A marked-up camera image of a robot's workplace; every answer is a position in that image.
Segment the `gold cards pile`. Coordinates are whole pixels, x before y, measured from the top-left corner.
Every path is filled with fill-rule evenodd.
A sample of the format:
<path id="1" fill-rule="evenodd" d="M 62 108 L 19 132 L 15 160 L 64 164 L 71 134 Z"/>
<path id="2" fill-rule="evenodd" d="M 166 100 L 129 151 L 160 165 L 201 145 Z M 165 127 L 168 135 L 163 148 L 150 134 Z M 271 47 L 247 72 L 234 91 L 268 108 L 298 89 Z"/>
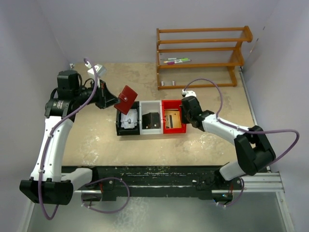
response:
<path id="1" fill-rule="evenodd" d="M 165 110 L 166 129 L 180 129 L 182 127 L 180 112 L 177 110 Z"/>

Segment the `white plastic bin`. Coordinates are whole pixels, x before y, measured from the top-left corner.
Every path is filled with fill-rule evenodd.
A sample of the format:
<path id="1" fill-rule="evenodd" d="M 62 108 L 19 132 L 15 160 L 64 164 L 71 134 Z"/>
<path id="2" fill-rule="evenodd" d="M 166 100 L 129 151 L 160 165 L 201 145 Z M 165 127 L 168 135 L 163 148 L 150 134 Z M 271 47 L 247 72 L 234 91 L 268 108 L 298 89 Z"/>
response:
<path id="1" fill-rule="evenodd" d="M 163 116 L 161 101 L 140 101 L 140 135 L 163 133 Z"/>

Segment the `silver cards pile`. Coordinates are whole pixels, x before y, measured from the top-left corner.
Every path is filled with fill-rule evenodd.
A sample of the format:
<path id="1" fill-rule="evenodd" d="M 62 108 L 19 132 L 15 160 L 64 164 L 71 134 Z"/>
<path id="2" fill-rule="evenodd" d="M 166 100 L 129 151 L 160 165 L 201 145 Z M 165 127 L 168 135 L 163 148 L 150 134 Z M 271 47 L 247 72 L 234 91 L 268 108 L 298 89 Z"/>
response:
<path id="1" fill-rule="evenodd" d="M 130 109 L 126 115 L 121 113 L 121 128 L 124 129 L 135 128 L 138 122 L 137 116 L 138 116 L 137 109 Z"/>

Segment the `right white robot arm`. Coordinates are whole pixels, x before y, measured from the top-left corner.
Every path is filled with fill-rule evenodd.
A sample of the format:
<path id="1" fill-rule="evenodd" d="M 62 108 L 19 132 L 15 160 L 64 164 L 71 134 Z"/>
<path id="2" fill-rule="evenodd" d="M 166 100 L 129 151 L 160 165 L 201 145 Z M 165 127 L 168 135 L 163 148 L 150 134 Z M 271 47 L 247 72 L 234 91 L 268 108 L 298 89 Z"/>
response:
<path id="1" fill-rule="evenodd" d="M 218 188 L 226 189 L 236 177 L 255 175 L 275 160 L 275 152 L 261 127 L 247 128 L 221 120 L 214 112 L 203 111 L 194 96 L 183 98 L 181 109 L 183 123 L 217 135 L 235 147 L 237 160 L 217 171 L 214 182 Z"/>

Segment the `red leather card holder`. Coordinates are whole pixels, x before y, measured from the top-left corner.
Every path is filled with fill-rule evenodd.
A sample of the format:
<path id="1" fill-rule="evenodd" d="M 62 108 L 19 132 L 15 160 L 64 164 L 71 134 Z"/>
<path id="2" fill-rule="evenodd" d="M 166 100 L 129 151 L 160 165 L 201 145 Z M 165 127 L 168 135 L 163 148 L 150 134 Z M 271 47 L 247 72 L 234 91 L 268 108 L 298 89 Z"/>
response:
<path id="1" fill-rule="evenodd" d="M 137 96 L 137 92 L 129 86 L 125 86 L 118 96 L 119 103 L 115 104 L 114 108 L 122 114 L 127 115 Z"/>

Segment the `wooden rack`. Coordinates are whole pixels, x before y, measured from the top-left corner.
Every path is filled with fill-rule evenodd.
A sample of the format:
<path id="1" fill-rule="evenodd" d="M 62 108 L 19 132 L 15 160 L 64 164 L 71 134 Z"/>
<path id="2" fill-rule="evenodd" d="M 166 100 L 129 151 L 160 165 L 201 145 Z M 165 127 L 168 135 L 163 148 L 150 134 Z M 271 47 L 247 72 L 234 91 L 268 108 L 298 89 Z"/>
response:
<path id="1" fill-rule="evenodd" d="M 231 28 L 157 29 L 156 81 L 157 88 L 180 89 L 183 85 L 161 86 L 163 70 L 226 68 L 229 82 L 222 87 L 237 86 L 235 68 L 244 65 L 242 44 L 251 43 L 253 34 L 249 26 Z M 168 58 L 188 58 L 191 62 L 167 65 Z"/>

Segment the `purple marker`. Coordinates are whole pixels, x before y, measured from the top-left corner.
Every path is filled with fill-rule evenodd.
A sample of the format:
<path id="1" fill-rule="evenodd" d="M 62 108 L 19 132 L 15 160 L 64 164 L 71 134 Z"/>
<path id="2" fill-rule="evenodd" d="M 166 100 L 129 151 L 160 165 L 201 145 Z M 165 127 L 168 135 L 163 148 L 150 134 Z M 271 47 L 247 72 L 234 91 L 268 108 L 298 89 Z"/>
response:
<path id="1" fill-rule="evenodd" d="M 191 62 L 191 59 L 178 59 L 173 61 L 166 62 L 167 65 L 173 65 L 173 64 L 179 64 L 179 63 L 185 63 L 185 62 Z"/>

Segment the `green marker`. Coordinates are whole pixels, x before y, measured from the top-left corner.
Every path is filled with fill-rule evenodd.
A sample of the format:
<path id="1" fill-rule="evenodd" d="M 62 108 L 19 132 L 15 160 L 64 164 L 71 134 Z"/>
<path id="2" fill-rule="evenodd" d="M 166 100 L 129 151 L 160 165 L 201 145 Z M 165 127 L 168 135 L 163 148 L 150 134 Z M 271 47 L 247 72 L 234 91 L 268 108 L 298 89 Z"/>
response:
<path id="1" fill-rule="evenodd" d="M 187 60 L 188 58 L 168 58 L 167 61 Z"/>

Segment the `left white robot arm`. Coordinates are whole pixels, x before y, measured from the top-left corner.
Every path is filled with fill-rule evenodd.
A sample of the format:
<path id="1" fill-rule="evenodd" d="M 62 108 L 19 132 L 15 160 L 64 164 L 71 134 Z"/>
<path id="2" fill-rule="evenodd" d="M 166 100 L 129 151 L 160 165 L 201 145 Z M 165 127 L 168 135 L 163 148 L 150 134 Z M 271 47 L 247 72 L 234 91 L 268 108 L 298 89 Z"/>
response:
<path id="1" fill-rule="evenodd" d="M 91 168 L 77 168 L 62 175 L 62 161 L 68 135 L 76 114 L 85 106 L 95 104 L 105 109 L 116 103 L 118 98 L 110 93 L 106 83 L 100 79 L 103 72 L 88 70 L 92 84 L 85 86 L 81 75 L 74 70 L 61 71 L 57 76 L 57 87 L 45 105 L 45 131 L 41 150 L 28 180 L 20 182 L 20 190 L 32 202 L 67 205 L 73 192 L 86 186 L 95 189 L 99 177 Z"/>

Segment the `black cards pile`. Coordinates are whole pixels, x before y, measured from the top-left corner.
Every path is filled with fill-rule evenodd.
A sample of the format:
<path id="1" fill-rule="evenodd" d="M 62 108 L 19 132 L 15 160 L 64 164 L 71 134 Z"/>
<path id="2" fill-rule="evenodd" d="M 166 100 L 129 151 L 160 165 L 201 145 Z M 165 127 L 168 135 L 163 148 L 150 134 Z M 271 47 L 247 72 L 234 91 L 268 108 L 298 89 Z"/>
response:
<path id="1" fill-rule="evenodd" d="M 142 115 L 142 129 L 160 129 L 160 114 L 158 112 L 150 112 Z"/>

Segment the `black plastic bin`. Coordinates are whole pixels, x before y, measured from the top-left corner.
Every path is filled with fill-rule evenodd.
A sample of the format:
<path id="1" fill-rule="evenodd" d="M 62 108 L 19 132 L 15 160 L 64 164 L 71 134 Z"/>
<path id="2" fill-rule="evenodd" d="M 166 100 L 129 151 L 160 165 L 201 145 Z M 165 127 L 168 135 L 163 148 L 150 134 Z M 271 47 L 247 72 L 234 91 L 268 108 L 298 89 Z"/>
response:
<path id="1" fill-rule="evenodd" d="M 134 102 L 126 115 L 117 110 L 115 123 L 117 136 L 140 134 L 139 106 L 138 101 Z"/>

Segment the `aluminium frame rail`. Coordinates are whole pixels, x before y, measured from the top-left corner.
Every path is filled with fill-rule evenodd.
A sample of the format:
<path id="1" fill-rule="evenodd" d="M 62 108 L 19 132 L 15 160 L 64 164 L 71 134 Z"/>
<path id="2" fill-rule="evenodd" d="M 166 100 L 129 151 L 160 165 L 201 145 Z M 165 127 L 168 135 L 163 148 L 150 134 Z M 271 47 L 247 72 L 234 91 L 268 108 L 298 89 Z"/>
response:
<path id="1" fill-rule="evenodd" d="M 279 173 L 257 173 L 254 176 L 242 177 L 244 181 L 244 192 L 284 192 L 284 187 Z M 193 185 L 175 185 L 175 186 L 129 186 L 131 194 L 133 190 L 150 190 L 150 189 L 189 189 L 195 187 Z"/>

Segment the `red plastic bin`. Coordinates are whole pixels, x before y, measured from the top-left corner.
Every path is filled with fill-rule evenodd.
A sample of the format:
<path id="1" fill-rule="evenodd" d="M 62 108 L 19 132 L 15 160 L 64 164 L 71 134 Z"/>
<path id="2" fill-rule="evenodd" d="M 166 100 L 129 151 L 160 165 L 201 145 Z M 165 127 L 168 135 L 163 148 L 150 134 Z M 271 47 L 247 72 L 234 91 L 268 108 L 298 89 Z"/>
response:
<path id="1" fill-rule="evenodd" d="M 163 133 L 186 133 L 186 124 L 183 124 L 181 100 L 162 100 Z"/>

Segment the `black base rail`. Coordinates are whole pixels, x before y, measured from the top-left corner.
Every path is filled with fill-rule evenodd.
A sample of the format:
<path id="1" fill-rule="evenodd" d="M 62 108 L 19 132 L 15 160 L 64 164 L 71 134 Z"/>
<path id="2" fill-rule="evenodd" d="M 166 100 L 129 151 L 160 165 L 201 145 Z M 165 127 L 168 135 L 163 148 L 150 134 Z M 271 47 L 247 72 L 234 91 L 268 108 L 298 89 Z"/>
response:
<path id="1" fill-rule="evenodd" d="M 231 201 L 244 190 L 244 177 L 226 181 L 219 166 L 91 166 L 91 184 L 78 190 L 86 198 L 115 201 L 118 197 L 198 198 Z"/>

